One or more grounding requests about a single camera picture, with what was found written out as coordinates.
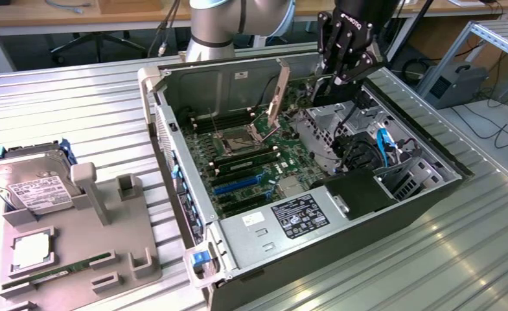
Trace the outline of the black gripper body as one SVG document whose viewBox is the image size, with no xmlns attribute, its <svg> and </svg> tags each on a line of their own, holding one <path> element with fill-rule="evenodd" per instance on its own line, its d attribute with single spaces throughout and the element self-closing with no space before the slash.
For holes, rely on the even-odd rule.
<svg viewBox="0 0 508 311">
<path fill-rule="evenodd" d="M 400 1 L 335 1 L 332 22 L 340 26 L 334 34 L 332 55 L 350 58 L 372 51 L 384 58 L 376 43 L 384 26 L 390 22 Z"/>
</svg>

